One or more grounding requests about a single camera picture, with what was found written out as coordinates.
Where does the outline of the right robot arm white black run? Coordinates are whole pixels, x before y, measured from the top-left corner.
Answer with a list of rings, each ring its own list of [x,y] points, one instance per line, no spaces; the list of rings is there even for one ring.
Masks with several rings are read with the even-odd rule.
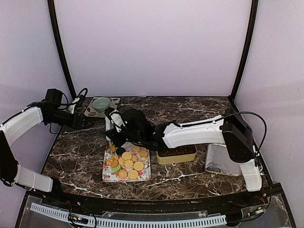
[[[106,137],[115,146],[126,142],[152,151],[164,151],[193,144],[226,145],[229,158],[237,163],[244,177],[247,192],[242,201],[253,206],[261,198],[262,177],[257,164],[260,148],[255,146],[252,129],[242,118],[244,112],[230,108],[223,115],[194,121],[159,125],[151,124],[143,111],[129,109],[123,113],[108,107],[105,110]]]

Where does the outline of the metal serving tongs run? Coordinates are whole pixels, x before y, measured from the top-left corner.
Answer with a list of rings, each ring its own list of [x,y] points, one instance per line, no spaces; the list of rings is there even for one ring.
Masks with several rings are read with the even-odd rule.
[[[111,123],[111,120],[106,117],[105,118],[105,131],[109,131],[113,129],[113,124]],[[111,139],[106,135],[106,140],[108,141],[108,144],[111,145]]]

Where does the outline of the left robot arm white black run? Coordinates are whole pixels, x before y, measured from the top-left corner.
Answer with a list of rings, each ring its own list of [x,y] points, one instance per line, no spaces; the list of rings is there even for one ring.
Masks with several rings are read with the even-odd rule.
[[[75,130],[92,127],[93,122],[76,112],[83,104],[87,92],[88,89],[84,88],[72,102],[63,103],[62,91],[48,89],[42,101],[32,102],[0,125],[0,180],[4,185],[11,187],[16,184],[29,190],[49,192],[48,199],[57,207],[63,207],[67,203],[67,196],[57,189],[60,182],[21,166],[11,147],[25,133],[40,124],[57,124]]]

